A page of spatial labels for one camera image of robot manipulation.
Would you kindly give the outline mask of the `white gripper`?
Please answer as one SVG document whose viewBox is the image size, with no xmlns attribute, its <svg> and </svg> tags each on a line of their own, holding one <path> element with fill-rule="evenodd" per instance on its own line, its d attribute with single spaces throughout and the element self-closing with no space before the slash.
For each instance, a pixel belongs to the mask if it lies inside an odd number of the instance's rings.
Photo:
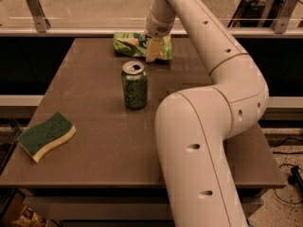
<svg viewBox="0 0 303 227">
<path fill-rule="evenodd" d="M 148 39 L 146 62 L 153 62 L 162 46 L 162 39 L 171 32 L 175 21 L 175 15 L 171 14 L 169 17 L 157 18 L 150 10 L 147 15 L 144 33 L 151 38 Z"/>
</svg>

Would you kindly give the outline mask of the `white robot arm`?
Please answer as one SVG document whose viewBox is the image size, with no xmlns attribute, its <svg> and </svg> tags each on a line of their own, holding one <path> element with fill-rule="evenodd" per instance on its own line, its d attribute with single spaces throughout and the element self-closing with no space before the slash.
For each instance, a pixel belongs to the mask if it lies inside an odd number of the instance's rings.
<svg viewBox="0 0 303 227">
<path fill-rule="evenodd" d="M 248 227 L 224 153 L 266 110 L 267 83 L 245 49 L 201 0 L 154 0 L 146 30 L 181 21 L 212 83 L 172 93 L 155 116 L 155 137 L 176 227 Z"/>
</svg>

